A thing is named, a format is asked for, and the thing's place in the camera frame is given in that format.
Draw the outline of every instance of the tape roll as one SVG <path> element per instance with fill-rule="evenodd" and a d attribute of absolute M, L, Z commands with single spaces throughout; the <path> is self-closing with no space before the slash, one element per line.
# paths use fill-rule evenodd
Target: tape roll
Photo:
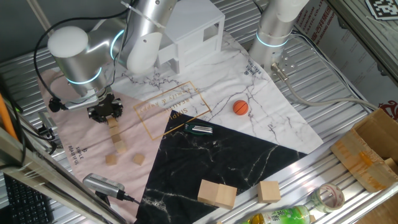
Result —
<path fill-rule="evenodd" d="M 345 203 L 343 191 L 334 184 L 323 184 L 311 194 L 315 208 L 320 212 L 332 212 Z"/>

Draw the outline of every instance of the black marble cloth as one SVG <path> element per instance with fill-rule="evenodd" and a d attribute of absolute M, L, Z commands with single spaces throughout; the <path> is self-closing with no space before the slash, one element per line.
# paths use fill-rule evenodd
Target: black marble cloth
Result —
<path fill-rule="evenodd" d="M 170 119 L 166 131 L 191 117 Z M 166 134 L 149 174 L 136 223 L 193 223 L 217 207 L 197 201 L 202 179 L 238 188 L 238 195 L 306 154 L 222 126 L 212 136 L 183 127 Z"/>

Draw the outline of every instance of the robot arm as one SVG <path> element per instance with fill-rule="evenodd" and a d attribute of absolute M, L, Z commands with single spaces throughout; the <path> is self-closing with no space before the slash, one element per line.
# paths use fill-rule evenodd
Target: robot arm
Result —
<path fill-rule="evenodd" d="M 271 0 L 262 13 L 256 38 L 249 54 L 266 71 L 278 63 L 284 44 L 293 29 L 294 19 L 309 0 Z"/>
<path fill-rule="evenodd" d="M 118 59 L 117 62 L 132 73 L 143 73 L 151 68 L 176 3 L 177 0 L 140 0 L 135 6 L 127 5 L 141 12 L 134 13 L 127 24 L 114 18 L 100 21 L 89 33 L 73 26 L 56 30 L 49 38 L 48 48 L 65 78 L 81 96 L 65 103 L 66 108 L 88 108 L 89 116 L 98 122 L 106 121 L 107 116 L 120 116 L 121 103 L 114 99 L 107 86 L 108 78 L 102 66 Z M 123 35 L 126 41 L 122 46 Z M 119 105 L 119 109 L 104 110 L 97 105 L 108 109 Z"/>

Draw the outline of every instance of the small basketball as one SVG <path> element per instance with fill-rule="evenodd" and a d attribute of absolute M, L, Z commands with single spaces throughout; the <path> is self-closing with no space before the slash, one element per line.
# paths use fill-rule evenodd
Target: small basketball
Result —
<path fill-rule="evenodd" d="M 249 105 L 243 100 L 238 100 L 234 103 L 233 109 L 237 115 L 244 115 L 248 112 Z"/>

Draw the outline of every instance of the wooden cube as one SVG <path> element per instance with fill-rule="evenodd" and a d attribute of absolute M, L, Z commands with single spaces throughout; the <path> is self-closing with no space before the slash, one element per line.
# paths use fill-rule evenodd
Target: wooden cube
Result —
<path fill-rule="evenodd" d="M 310 223 L 313 223 L 316 221 L 317 221 L 317 219 L 313 215 L 310 215 Z"/>
<path fill-rule="evenodd" d="M 111 136 L 119 134 L 119 127 L 115 126 L 109 129 L 109 133 Z"/>
<path fill-rule="evenodd" d="M 112 138 L 113 144 L 115 144 L 115 143 L 117 143 L 117 142 L 119 142 L 119 141 L 122 141 L 122 138 L 120 137 L 120 134 L 111 136 L 111 138 Z"/>
<path fill-rule="evenodd" d="M 110 119 L 108 119 L 108 126 L 110 127 L 110 128 L 113 128 L 113 127 L 115 127 L 115 126 L 117 126 L 118 125 L 118 121 L 116 121 L 116 118 L 110 118 Z"/>
<path fill-rule="evenodd" d="M 236 191 L 236 187 L 220 184 L 217 191 L 215 206 L 231 210 L 235 204 Z"/>
<path fill-rule="evenodd" d="M 214 205 L 216 203 L 219 186 L 220 186 L 219 184 L 207 180 L 201 180 L 199 194 L 198 194 L 198 201 L 207 203 L 209 205 Z"/>
<path fill-rule="evenodd" d="M 144 162 L 145 156 L 142 154 L 137 153 L 134 158 L 132 158 L 132 162 L 138 165 L 142 165 L 142 163 Z"/>
<path fill-rule="evenodd" d="M 118 153 L 124 153 L 127 151 L 124 141 L 118 141 L 117 143 L 114 143 L 114 147 Z"/>
<path fill-rule="evenodd" d="M 113 166 L 118 163 L 118 158 L 115 154 L 105 156 L 105 163 L 107 166 Z"/>
<path fill-rule="evenodd" d="M 280 200 L 278 181 L 261 181 L 257 185 L 259 203 L 275 203 Z"/>

